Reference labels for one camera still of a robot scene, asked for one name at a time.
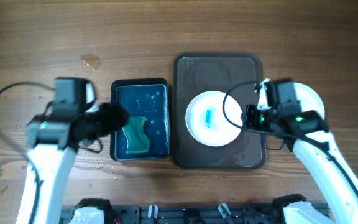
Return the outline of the green yellow sponge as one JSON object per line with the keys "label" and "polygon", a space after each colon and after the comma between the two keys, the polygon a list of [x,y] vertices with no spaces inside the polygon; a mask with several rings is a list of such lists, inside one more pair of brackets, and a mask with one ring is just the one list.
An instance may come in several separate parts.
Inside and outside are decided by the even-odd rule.
{"label": "green yellow sponge", "polygon": [[147,118],[131,116],[128,123],[123,127],[127,139],[126,154],[144,154],[150,150],[150,140],[145,133]]}

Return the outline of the white plate blue soapy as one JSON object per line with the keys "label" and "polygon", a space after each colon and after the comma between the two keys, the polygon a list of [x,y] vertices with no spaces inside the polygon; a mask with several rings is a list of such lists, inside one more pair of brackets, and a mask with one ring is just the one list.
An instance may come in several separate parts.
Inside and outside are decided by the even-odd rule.
{"label": "white plate blue soapy", "polygon": [[294,83],[297,99],[300,101],[302,112],[316,111],[322,119],[325,118],[324,103],[312,88],[302,83]]}

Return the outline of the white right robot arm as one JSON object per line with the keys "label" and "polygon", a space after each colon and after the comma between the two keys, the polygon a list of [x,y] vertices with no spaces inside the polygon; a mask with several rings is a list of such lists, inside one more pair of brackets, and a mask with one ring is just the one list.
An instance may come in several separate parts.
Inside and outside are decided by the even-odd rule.
{"label": "white right robot arm", "polygon": [[314,178],[338,223],[358,223],[358,179],[317,111],[282,114],[249,105],[241,119],[244,131],[284,141]]}

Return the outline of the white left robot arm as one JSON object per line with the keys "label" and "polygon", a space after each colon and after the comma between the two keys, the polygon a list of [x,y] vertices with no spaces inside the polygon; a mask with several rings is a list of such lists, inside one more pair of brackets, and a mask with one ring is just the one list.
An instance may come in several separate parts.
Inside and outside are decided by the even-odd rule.
{"label": "white left robot arm", "polygon": [[125,126],[129,113],[116,101],[100,104],[53,101],[51,113],[26,128],[28,165],[18,223],[58,223],[68,176],[80,148]]}

